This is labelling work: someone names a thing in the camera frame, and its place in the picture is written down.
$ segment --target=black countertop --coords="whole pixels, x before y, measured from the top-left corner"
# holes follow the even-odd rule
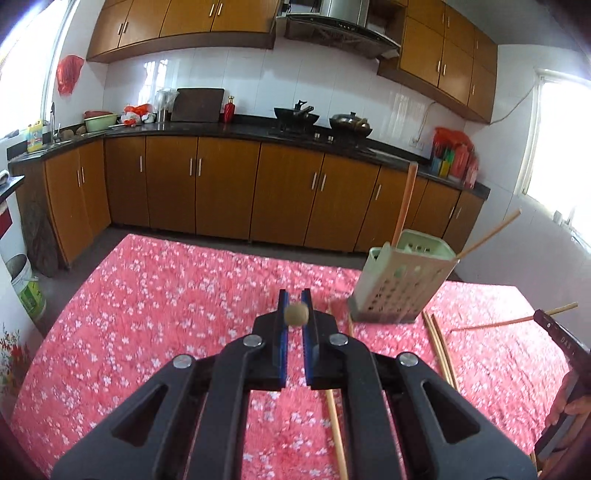
[[[0,185],[0,203],[6,200],[12,192],[22,185],[25,177],[20,175],[18,177],[8,177],[8,181],[4,185]]]
[[[330,132],[329,129],[320,128],[320,130]],[[369,139],[364,140],[363,143],[359,145],[361,148],[356,148],[347,144],[339,144],[337,141],[329,142],[326,135],[322,135],[319,140],[315,140],[312,135],[306,138],[291,137],[283,134],[278,128],[270,127],[268,122],[266,122],[266,124],[241,122],[232,124],[166,122],[163,124],[144,124],[138,127],[111,128],[105,132],[96,132],[93,134],[86,134],[83,137],[75,137],[73,141],[54,146],[49,150],[39,150],[31,154],[19,155],[9,160],[8,167],[10,169],[13,165],[25,161],[47,160],[57,154],[90,143],[98,138],[131,137],[137,135],[219,137],[270,142],[353,158],[355,160],[372,163],[378,166],[383,165],[400,171],[408,171],[409,162],[416,161],[419,163],[418,176],[436,181],[457,190],[467,190],[451,180],[443,179],[431,174],[428,159],[406,150]],[[490,193],[488,187],[485,187],[478,182],[474,189],[470,191],[483,200],[486,200]]]

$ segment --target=upper cabinet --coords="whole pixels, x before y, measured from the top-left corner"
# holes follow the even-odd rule
[[[279,0],[107,0],[86,58],[110,63],[176,48],[272,48],[278,6]]]
[[[170,0],[134,0],[123,25],[119,47],[157,38]]]
[[[495,43],[441,0],[408,0],[402,10],[400,57],[381,60],[378,75],[465,119],[489,123],[495,100]]]

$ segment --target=white wall tile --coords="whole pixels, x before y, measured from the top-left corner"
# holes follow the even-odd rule
[[[230,48],[222,87],[226,90],[222,104],[228,96],[234,97],[236,113],[253,115],[256,91],[261,78],[265,50],[257,48]]]

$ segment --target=kitchen cabinet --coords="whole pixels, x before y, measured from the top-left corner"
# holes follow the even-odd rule
[[[171,0],[160,37],[209,32],[219,0]]]
[[[57,239],[67,264],[92,243],[78,150],[62,153],[45,163],[47,193]]]
[[[492,118],[495,91],[496,76],[475,61],[472,67],[472,84],[470,86],[468,107],[487,122],[490,122]]]
[[[445,4],[441,0],[408,0],[407,15],[444,35]]]
[[[406,179],[407,173],[405,172],[386,167],[380,168],[368,211],[355,245],[356,252],[367,253],[372,247],[381,247],[384,242],[392,241],[402,206]],[[413,224],[426,187],[427,180],[417,177],[404,228],[410,228]]]
[[[195,233],[197,138],[146,137],[150,227]]]
[[[483,204],[484,200],[471,192],[464,190],[460,194],[452,219],[443,235],[443,239],[455,253],[461,252],[466,245]]]
[[[400,69],[437,86],[442,52],[443,36],[422,23],[407,18]]]
[[[439,77],[439,89],[467,105],[474,63],[472,57],[445,39],[441,62],[443,67]]]
[[[352,252],[379,167],[325,155],[304,246]]]
[[[105,183],[103,141],[99,140],[81,146],[78,149],[78,155],[86,213],[94,238],[111,224]]]
[[[105,140],[107,193],[113,223],[150,226],[145,137]]]
[[[262,144],[251,240],[303,246],[324,154]]]
[[[474,56],[474,25],[449,5],[445,6],[445,38]]]
[[[132,2],[133,0],[125,0],[100,12],[86,53],[87,58],[114,50],[119,46],[121,32]]]
[[[443,237],[459,196],[456,189],[429,181],[411,229]]]
[[[496,76],[497,46],[477,28],[474,29],[474,61]]]
[[[158,38],[170,0],[134,0],[121,31],[119,47]]]
[[[260,146],[247,140],[199,138],[198,235],[248,239]]]
[[[278,0],[220,0],[212,32],[269,32]]]

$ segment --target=dish rack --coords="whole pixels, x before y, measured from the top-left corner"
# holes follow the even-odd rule
[[[412,323],[459,263],[440,238],[403,230],[396,248],[389,242],[369,250],[353,294],[356,322]]]

